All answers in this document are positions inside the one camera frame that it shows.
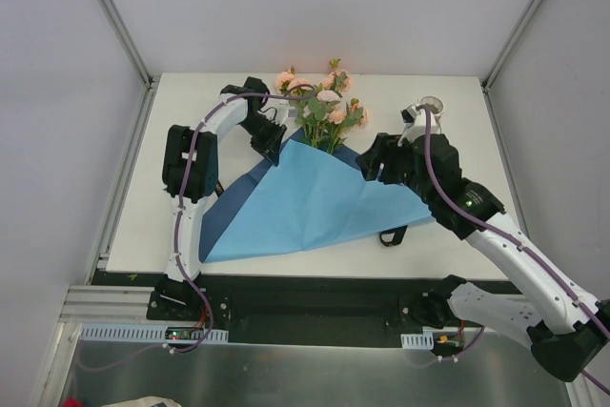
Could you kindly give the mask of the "blue wrapping paper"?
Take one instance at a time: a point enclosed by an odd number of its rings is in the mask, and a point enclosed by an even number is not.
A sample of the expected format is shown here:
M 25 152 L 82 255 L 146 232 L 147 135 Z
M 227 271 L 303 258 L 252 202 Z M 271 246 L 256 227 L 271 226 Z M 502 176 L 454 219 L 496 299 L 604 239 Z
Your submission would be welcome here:
M 328 154 L 300 137 L 283 143 L 278 165 L 259 162 L 204 213 L 200 261 L 309 251 L 431 219 L 408 188 L 365 180 L 354 150 Z

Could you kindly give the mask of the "pink artificial flower bouquet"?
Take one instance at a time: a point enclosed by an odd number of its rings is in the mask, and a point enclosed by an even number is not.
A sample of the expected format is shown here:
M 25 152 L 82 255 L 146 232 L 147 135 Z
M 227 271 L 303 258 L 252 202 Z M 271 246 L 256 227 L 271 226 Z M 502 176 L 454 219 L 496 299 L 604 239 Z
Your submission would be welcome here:
M 348 99 L 352 77 L 341 68 L 341 59 L 329 61 L 329 73 L 318 84 L 296 74 L 294 67 L 282 71 L 274 82 L 275 92 L 289 96 L 295 123 L 303 131 L 303 142 L 333 154 L 345 145 L 348 131 L 368 123 L 368 111 L 357 99 Z

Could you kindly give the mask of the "black ribbon gold lettering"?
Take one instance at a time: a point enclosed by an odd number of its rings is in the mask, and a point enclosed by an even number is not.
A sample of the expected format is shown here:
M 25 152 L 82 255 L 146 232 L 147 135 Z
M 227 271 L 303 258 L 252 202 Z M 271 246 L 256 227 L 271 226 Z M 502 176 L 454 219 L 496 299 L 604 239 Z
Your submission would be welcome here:
M 404 225 L 390 230 L 383 231 L 378 234 L 378 240 L 385 248 L 398 246 L 402 243 L 404 236 L 408 231 L 409 226 Z

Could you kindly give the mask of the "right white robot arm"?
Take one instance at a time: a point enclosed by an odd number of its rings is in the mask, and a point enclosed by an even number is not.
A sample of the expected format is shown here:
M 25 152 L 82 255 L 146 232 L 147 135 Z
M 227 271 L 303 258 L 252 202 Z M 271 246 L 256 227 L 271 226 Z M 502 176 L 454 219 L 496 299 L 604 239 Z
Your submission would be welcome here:
M 531 304 L 519 310 L 449 275 L 432 293 L 430 325 L 474 321 L 528 348 L 539 366 L 561 381 L 584 373 L 609 341 L 608 300 L 562 273 L 487 188 L 463 176 L 458 151 L 445 135 L 409 143 L 382 132 L 356 164 L 367 181 L 409 188 L 438 224 L 491 260 Z

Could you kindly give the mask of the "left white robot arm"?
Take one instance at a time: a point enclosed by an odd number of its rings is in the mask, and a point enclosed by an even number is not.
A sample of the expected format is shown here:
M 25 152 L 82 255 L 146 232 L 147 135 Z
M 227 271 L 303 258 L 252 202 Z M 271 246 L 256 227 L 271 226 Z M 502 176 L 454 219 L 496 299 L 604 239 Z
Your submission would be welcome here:
M 262 80 L 248 77 L 241 86 L 221 90 L 215 105 L 195 125 L 173 125 L 168 130 L 162 182 L 171 197 L 172 248 L 154 291 L 158 303 L 179 319 L 195 318 L 203 300 L 191 285 L 199 276 L 201 223 L 208 198 L 219 175 L 219 143 L 239 126 L 250 135 L 250 145 L 269 164 L 279 163 L 287 127 L 269 119 L 261 109 L 270 91 Z

